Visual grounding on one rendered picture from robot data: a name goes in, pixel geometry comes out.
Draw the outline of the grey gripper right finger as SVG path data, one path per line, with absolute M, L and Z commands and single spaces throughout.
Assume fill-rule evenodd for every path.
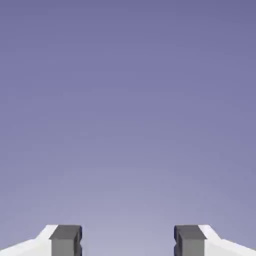
M 208 224 L 175 225 L 173 256 L 256 256 L 256 250 L 222 239 Z

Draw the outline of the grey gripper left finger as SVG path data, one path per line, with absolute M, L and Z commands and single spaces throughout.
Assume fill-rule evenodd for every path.
M 0 250 L 0 256 L 83 256 L 80 225 L 48 224 L 33 239 Z

